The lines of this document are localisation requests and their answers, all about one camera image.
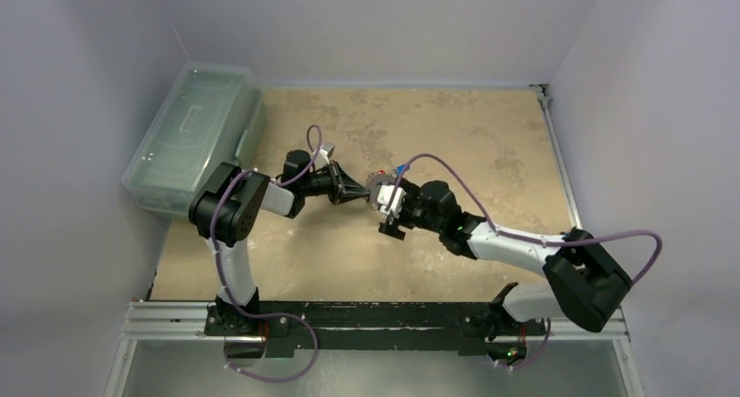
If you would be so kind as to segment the large keyring with keys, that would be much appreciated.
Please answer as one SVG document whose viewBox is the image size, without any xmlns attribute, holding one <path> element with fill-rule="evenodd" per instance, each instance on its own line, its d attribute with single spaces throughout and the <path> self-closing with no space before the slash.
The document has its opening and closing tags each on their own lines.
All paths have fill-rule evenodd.
<svg viewBox="0 0 740 397">
<path fill-rule="evenodd" d="M 368 191 L 368 201 L 375 202 L 382 185 L 393 185 L 396 175 L 386 173 L 385 171 L 376 171 L 368 175 L 366 189 Z"/>
</svg>

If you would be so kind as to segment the translucent green plastic storage box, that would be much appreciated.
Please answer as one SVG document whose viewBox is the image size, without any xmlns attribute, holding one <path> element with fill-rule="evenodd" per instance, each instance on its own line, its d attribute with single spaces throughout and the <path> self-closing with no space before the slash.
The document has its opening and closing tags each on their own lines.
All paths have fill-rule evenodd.
<svg viewBox="0 0 740 397">
<path fill-rule="evenodd" d="M 219 164 L 252 164 L 266 121 L 264 93 L 249 68 L 189 62 L 121 182 L 140 209 L 184 219 Z"/>
</svg>

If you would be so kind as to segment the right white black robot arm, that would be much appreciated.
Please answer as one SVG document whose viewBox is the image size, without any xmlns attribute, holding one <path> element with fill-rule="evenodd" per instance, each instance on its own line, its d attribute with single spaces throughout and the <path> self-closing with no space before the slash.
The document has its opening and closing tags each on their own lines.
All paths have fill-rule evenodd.
<svg viewBox="0 0 740 397">
<path fill-rule="evenodd" d="M 600 332 L 633 287 L 633 280 L 593 236 L 573 228 L 548 236 L 502 227 L 462 209 L 445 181 L 395 186 L 387 175 L 368 184 L 369 201 L 386 217 L 379 231 L 404 239 L 404 229 L 425 229 L 450 253 L 496 261 L 544 278 L 517 284 L 493 302 L 490 322 L 510 333 L 537 318 L 568 318 L 588 332 Z"/>
</svg>

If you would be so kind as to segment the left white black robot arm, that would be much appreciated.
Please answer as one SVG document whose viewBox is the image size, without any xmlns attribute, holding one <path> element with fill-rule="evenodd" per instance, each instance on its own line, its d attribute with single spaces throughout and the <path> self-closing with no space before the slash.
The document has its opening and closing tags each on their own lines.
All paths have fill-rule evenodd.
<svg viewBox="0 0 740 397">
<path fill-rule="evenodd" d="M 256 335 L 266 325 L 259 316 L 260 298 L 247 246 L 259 212 L 294 218 L 308 197 L 324 196 L 333 205 L 368 198 L 368 189 L 331 154 L 330 147 L 314 153 L 291 150 L 276 178 L 224 162 L 195 196 L 188 220 L 214 254 L 219 282 L 208 308 L 206 335 Z"/>
</svg>

